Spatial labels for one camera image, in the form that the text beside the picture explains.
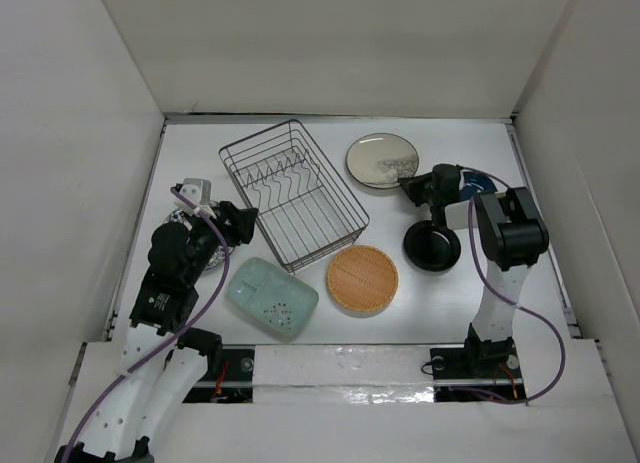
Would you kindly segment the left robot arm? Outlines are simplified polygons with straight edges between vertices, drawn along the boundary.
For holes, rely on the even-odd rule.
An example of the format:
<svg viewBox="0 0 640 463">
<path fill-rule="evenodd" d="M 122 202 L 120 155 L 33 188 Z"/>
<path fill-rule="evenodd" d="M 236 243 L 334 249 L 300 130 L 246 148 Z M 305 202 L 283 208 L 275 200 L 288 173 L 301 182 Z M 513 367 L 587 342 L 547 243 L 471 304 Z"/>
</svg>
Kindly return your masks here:
<svg viewBox="0 0 640 463">
<path fill-rule="evenodd" d="M 200 379 L 223 369 L 219 335 L 195 328 L 196 283 L 216 251 L 251 242 L 258 211 L 228 201 L 186 205 L 151 237 L 149 268 L 129 316 L 115 380 L 81 418 L 58 462 L 151 462 L 153 450 Z"/>
</svg>

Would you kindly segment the light green rectangular plate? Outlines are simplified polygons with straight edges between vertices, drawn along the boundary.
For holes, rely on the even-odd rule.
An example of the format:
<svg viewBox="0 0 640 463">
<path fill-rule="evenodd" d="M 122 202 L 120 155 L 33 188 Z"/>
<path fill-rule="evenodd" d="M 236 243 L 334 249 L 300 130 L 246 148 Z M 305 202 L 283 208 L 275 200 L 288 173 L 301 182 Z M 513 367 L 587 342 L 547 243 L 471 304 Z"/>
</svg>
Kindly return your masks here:
<svg viewBox="0 0 640 463">
<path fill-rule="evenodd" d="M 258 257 L 239 267 L 228 283 L 227 297 L 235 307 L 287 339 L 304 329 L 319 301 L 311 286 Z"/>
</svg>

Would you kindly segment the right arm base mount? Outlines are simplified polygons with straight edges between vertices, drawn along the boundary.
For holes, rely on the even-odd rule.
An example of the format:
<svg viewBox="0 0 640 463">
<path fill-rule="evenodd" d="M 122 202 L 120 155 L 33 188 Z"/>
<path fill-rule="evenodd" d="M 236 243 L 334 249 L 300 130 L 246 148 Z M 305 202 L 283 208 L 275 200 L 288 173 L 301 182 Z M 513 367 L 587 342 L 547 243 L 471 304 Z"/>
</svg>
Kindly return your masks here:
<svg viewBox="0 0 640 463">
<path fill-rule="evenodd" d="M 504 361 L 473 364 L 461 346 L 432 347 L 421 372 L 432 378 L 435 401 L 522 401 L 527 397 L 515 348 Z"/>
</svg>

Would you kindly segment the woven bamboo round plate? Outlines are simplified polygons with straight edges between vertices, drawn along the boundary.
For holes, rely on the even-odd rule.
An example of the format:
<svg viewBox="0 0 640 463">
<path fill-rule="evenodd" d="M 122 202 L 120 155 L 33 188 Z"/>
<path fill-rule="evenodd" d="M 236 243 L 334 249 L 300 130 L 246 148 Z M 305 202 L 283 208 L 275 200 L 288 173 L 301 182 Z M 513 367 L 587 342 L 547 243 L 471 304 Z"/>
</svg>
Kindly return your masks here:
<svg viewBox="0 0 640 463">
<path fill-rule="evenodd" d="M 381 250 L 354 245 L 340 251 L 329 263 L 327 287 L 344 309 L 372 314 L 386 309 L 399 285 L 397 268 Z"/>
</svg>

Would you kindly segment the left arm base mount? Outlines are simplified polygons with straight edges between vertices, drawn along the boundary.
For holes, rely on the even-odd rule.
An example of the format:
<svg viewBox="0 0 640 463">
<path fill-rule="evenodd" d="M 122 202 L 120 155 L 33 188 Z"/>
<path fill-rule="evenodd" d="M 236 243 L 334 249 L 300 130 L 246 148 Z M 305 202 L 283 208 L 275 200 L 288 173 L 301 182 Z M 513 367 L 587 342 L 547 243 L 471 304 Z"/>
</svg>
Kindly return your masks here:
<svg viewBox="0 0 640 463">
<path fill-rule="evenodd" d="M 254 346 L 224 346 L 215 373 L 207 374 L 187 393 L 187 404 L 244 404 L 253 401 Z"/>
</svg>

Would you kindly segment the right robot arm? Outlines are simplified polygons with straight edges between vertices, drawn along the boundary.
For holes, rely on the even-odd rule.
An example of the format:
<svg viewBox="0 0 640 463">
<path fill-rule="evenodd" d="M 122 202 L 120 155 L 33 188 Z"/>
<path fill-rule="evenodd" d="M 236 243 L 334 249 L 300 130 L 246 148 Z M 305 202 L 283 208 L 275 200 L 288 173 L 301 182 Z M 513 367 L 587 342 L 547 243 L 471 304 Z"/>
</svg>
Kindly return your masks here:
<svg viewBox="0 0 640 463">
<path fill-rule="evenodd" d="M 416 206 L 426 205 L 430 218 L 405 233 L 403 250 L 418 268 L 451 269 L 461 256 L 461 242 L 447 222 L 448 207 L 467 202 L 467 229 L 477 235 L 487 260 L 483 295 L 469 325 L 464 346 L 441 356 L 440 372 L 482 378 L 507 362 L 513 349 L 516 305 L 533 265 L 549 246 L 547 227 L 525 187 L 499 192 L 493 178 L 460 165 L 438 164 L 420 176 L 398 180 Z"/>
</svg>

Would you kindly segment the blue floral white plate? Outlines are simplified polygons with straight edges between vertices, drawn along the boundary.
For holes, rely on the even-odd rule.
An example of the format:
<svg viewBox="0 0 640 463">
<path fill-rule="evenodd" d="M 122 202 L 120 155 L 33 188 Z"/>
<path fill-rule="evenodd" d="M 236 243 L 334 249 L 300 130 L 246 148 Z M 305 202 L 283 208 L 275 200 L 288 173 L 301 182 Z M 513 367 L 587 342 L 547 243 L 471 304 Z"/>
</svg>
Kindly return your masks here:
<svg viewBox="0 0 640 463">
<path fill-rule="evenodd" d="M 207 225 L 202 221 L 201 218 L 190 215 L 187 212 L 180 209 L 173 210 L 164 219 L 164 223 L 180 223 L 181 225 L 185 226 L 188 230 L 192 230 L 200 226 L 207 227 Z M 214 270 L 220 265 L 223 265 L 224 260 L 225 260 L 224 250 L 221 247 L 218 247 L 215 250 L 214 254 L 210 257 L 206 266 L 204 267 L 204 271 L 210 272 Z"/>
</svg>

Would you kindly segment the beige plate with tree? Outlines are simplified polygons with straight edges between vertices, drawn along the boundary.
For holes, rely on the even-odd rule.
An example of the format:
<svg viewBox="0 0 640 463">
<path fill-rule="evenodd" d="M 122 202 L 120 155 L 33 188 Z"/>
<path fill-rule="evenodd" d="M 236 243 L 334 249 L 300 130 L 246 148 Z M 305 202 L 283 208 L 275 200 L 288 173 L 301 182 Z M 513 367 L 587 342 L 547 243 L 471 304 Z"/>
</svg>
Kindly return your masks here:
<svg viewBox="0 0 640 463">
<path fill-rule="evenodd" d="M 408 140 L 391 133 L 365 135 L 348 149 L 346 168 L 358 183 L 373 189 L 399 186 L 419 168 L 419 154 Z"/>
</svg>

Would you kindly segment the dark blue leaf plate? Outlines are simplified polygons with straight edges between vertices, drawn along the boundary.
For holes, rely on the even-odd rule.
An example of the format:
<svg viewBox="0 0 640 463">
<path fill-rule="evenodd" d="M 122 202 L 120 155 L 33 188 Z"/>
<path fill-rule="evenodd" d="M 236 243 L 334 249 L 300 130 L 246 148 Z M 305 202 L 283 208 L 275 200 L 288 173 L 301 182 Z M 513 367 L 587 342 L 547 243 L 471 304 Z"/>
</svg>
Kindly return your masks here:
<svg viewBox="0 0 640 463">
<path fill-rule="evenodd" d="M 497 191 L 494 181 L 483 173 L 464 170 L 461 176 L 461 201 L 467 201 L 479 193 L 495 193 Z"/>
</svg>

